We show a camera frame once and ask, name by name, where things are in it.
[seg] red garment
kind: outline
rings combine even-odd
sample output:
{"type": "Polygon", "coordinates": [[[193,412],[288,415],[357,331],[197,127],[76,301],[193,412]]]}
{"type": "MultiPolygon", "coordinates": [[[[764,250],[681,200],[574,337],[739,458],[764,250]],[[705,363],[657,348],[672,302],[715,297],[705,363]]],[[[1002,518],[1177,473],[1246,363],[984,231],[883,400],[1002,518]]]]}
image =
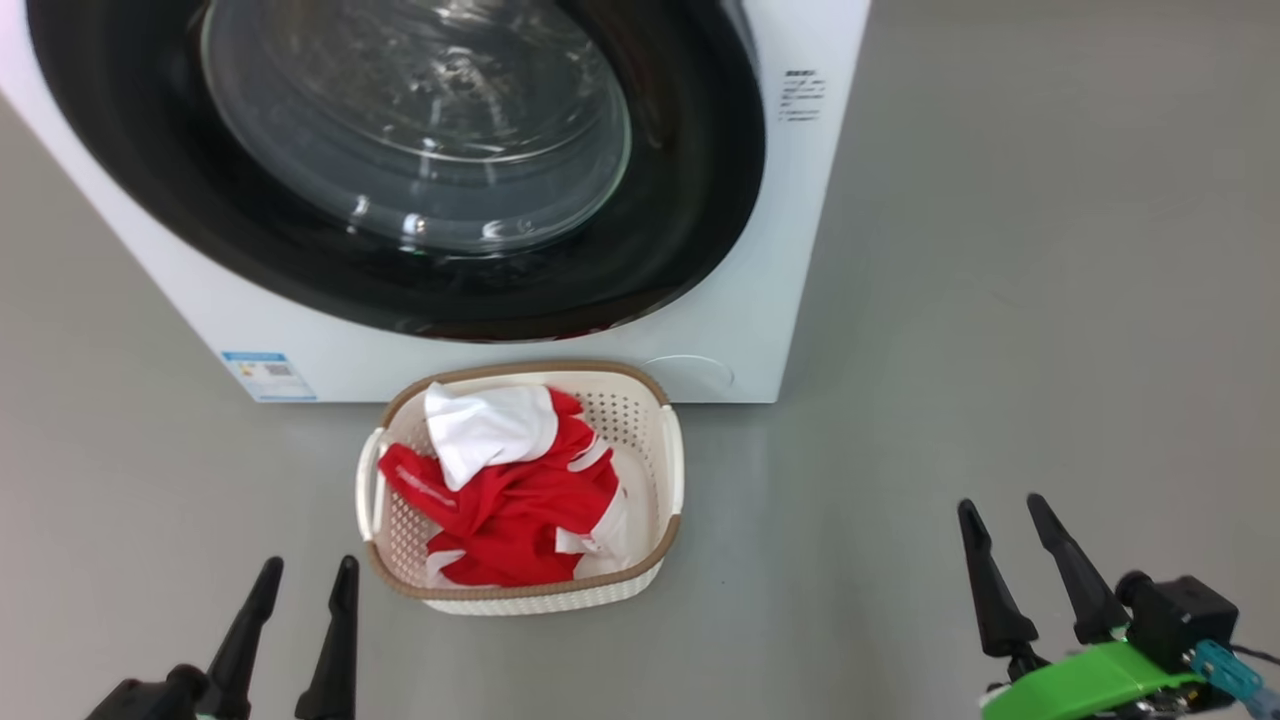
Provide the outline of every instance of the red garment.
{"type": "Polygon", "coordinates": [[[440,525],[428,552],[461,550],[443,569],[465,585],[520,587],[573,579],[580,553],[556,552],[556,528],[588,534],[618,489],[612,454],[586,469],[568,469],[596,442],[582,421],[581,404],[550,389],[558,428],[550,450],[536,460],[480,470],[458,492],[444,483],[434,457],[403,445],[390,446],[378,466],[387,483],[410,505],[440,525]]]}

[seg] clothing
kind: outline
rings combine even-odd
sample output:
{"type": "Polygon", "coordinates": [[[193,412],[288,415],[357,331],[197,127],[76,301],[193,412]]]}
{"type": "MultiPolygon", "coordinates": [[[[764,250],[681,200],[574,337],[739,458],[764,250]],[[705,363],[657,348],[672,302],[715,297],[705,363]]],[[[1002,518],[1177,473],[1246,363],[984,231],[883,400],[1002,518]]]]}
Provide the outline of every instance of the clothing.
{"type": "Polygon", "coordinates": [[[428,542],[439,585],[566,582],[584,553],[603,560],[596,571],[609,559],[630,562],[613,450],[577,400],[536,386],[461,397],[434,388],[425,402],[439,460],[393,445],[379,469],[440,527],[428,542]]]}

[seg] gray floor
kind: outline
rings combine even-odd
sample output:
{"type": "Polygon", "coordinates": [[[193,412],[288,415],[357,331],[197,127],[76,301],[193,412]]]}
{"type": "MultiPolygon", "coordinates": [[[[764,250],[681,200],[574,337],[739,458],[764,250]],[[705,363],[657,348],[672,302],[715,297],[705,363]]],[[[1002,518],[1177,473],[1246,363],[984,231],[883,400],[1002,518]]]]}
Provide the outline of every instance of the gray floor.
{"type": "MultiPolygon", "coordinates": [[[[957,500],[1070,647],[1029,491],[1280,650],[1277,61],[1274,3],[882,4],[783,401],[684,411],[652,589],[468,620],[366,574],[361,716],[977,716],[957,500]]],[[[0,215],[6,715],[205,662],[282,553],[253,700],[292,716],[376,409],[250,404],[4,108],[0,215]]]]}

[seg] white plastic basket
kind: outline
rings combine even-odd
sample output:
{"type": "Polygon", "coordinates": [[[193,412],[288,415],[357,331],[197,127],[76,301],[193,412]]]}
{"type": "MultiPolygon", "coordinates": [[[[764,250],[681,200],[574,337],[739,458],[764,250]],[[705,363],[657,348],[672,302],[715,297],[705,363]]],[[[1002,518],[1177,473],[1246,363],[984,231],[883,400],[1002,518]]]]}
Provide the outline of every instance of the white plastic basket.
{"type": "Polygon", "coordinates": [[[356,520],[374,570],[396,591],[456,615],[534,615],[617,602],[649,587],[676,539],[685,502],[685,452],[667,396],[644,373],[616,363],[535,363],[435,375],[404,389],[369,436],[356,471],[356,520]],[[567,583],[499,589],[426,587],[426,541],[436,528],[404,502],[378,471],[393,443],[430,454],[422,392],[440,382],[461,393],[543,384],[582,402],[584,418],[613,447],[618,480],[628,491],[631,520],[646,523],[649,552],[617,573],[567,583]]]}

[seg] white washing machine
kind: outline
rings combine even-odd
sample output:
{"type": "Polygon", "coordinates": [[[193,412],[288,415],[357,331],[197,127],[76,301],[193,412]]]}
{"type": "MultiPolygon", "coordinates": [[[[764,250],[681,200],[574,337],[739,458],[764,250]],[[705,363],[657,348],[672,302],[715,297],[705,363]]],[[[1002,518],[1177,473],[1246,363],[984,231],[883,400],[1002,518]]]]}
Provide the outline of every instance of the white washing machine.
{"type": "Polygon", "coordinates": [[[259,401],[771,402],[868,1],[0,0],[0,90],[259,401]]]}

